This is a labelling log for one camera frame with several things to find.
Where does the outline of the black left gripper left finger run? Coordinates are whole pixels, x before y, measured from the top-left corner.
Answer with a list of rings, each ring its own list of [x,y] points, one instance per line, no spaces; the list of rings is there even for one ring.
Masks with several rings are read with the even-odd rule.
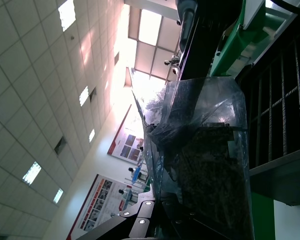
[[[79,237],[80,240],[145,239],[155,202],[143,200]]]

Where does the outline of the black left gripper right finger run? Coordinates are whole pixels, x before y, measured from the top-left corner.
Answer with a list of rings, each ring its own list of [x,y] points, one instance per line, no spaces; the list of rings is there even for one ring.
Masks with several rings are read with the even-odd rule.
[[[174,240],[203,240],[207,228],[196,221],[179,203],[163,201],[159,211],[160,226],[164,237]]]

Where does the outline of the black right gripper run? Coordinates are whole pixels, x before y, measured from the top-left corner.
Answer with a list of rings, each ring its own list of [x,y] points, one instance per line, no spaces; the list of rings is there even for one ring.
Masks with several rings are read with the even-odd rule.
[[[181,58],[177,79],[207,76],[224,31],[240,16],[242,0],[177,0]]]

